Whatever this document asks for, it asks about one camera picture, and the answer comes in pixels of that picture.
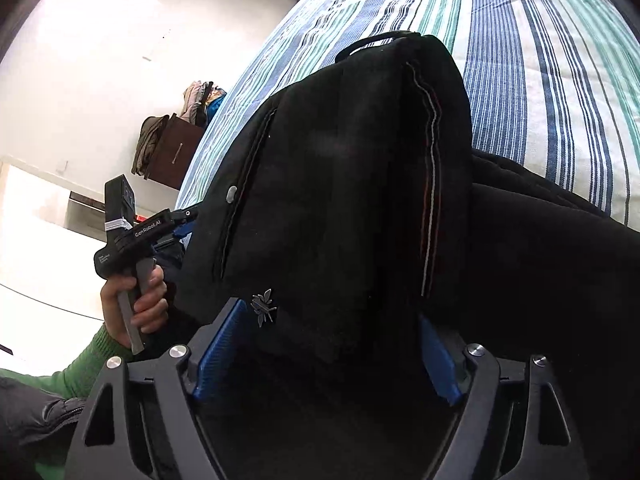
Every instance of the drawer handle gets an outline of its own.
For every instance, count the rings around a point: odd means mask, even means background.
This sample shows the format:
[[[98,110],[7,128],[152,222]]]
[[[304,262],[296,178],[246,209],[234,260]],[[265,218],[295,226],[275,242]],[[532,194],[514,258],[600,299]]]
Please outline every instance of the drawer handle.
[[[180,146],[178,146],[178,151],[175,152],[174,160],[171,161],[172,164],[175,164],[175,159],[178,158],[178,154],[180,153],[181,149],[182,149],[182,143],[180,143]]]

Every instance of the finger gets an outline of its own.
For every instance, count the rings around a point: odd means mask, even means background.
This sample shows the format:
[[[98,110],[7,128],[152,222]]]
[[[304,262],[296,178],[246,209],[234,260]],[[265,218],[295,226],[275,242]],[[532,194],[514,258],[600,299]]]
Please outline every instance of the finger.
[[[149,287],[156,286],[162,280],[164,280],[164,270],[159,265],[156,265],[149,276]]]
[[[154,288],[149,289],[146,294],[143,294],[138,298],[133,305],[133,310],[136,312],[142,312],[148,308],[153,307],[158,301],[160,301],[166,294],[166,283],[160,282]]]
[[[169,305],[166,302],[166,299],[162,298],[162,300],[158,301],[153,307],[132,316],[131,324],[139,327],[145,326],[155,319],[162,317],[166,313],[168,307]]]
[[[115,274],[111,276],[102,286],[100,296],[103,299],[116,296],[121,290],[131,290],[136,286],[136,279],[132,276],[122,276]]]
[[[140,328],[140,332],[142,332],[143,334],[151,334],[153,332],[156,332],[157,330],[162,328],[162,326],[166,323],[167,319],[169,319],[169,315],[166,312],[164,312],[162,316],[158,317],[157,319],[153,320],[151,323],[147,323],[142,328]]]

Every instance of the bed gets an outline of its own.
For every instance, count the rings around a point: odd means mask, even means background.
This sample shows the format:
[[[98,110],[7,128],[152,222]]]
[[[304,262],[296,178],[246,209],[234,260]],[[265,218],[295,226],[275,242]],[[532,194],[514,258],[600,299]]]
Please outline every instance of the bed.
[[[201,200],[258,106],[388,30],[437,36],[463,75],[473,144],[640,230],[640,46],[609,0],[301,0],[209,125],[177,206]]]

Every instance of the wooden cabinet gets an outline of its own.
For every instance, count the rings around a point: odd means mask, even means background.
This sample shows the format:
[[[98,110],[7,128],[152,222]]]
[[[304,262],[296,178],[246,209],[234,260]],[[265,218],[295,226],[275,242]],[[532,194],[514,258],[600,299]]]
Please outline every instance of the wooden cabinet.
[[[173,114],[146,168],[145,178],[180,189],[204,129]]]

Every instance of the metal screw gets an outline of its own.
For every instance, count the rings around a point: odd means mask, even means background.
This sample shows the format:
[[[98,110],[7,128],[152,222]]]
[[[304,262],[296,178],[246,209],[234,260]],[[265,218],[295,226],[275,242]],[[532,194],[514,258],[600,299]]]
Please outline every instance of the metal screw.
[[[169,355],[175,358],[182,357],[186,353],[187,353],[187,347],[185,345],[172,346],[171,349],[169,350]]]
[[[466,346],[466,351],[474,357],[482,357],[484,355],[484,346],[480,343],[471,343]]]
[[[107,359],[107,368],[117,368],[122,364],[122,358],[114,355]]]
[[[544,368],[546,366],[546,357],[544,357],[543,355],[534,355],[532,359],[533,364],[535,364],[536,366],[539,366],[540,368]]]

